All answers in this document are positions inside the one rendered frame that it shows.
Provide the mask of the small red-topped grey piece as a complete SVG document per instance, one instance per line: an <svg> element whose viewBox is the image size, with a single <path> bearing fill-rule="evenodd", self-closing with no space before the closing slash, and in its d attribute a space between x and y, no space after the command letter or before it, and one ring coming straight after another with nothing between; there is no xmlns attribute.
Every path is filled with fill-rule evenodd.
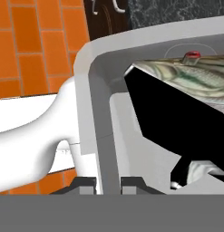
<svg viewBox="0 0 224 232"><path fill-rule="evenodd" d="M195 65L200 59L201 55L199 51L190 51L185 53L182 63L184 65Z"/></svg>

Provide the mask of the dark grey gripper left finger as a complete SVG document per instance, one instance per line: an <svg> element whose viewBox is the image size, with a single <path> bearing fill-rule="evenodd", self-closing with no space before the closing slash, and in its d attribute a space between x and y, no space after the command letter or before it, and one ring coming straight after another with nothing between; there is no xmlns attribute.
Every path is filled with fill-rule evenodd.
<svg viewBox="0 0 224 232"><path fill-rule="evenodd" d="M54 194L95 195L96 177L76 177L69 186L56 190Z"/></svg>

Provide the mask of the white rounded object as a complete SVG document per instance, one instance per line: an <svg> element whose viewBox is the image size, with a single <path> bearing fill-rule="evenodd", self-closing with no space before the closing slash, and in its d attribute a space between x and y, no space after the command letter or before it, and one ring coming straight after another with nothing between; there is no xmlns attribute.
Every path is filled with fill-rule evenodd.
<svg viewBox="0 0 224 232"><path fill-rule="evenodd" d="M51 106L34 121L0 132L0 192L43 179L54 163L58 144L70 145L76 172L96 179L102 193L98 159L81 148L75 79L60 88Z"/></svg>

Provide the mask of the dark brown cupboard door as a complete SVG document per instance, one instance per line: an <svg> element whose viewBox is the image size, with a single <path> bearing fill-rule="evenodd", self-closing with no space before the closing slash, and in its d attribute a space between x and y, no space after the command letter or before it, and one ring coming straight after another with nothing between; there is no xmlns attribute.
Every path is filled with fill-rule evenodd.
<svg viewBox="0 0 224 232"><path fill-rule="evenodd" d="M117 0L118 6L125 9L124 14L119 14L114 10L112 0L96 0L97 15L92 12L91 0L83 0L83 3L91 41L131 30L128 0Z"/></svg>

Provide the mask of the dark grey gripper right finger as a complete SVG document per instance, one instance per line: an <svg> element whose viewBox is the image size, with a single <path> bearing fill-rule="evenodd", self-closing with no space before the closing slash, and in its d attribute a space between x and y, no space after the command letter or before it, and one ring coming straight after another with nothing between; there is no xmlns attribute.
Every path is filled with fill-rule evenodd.
<svg viewBox="0 0 224 232"><path fill-rule="evenodd" d="M122 195L163 195L163 192L146 185L142 177L121 177Z"/></svg>

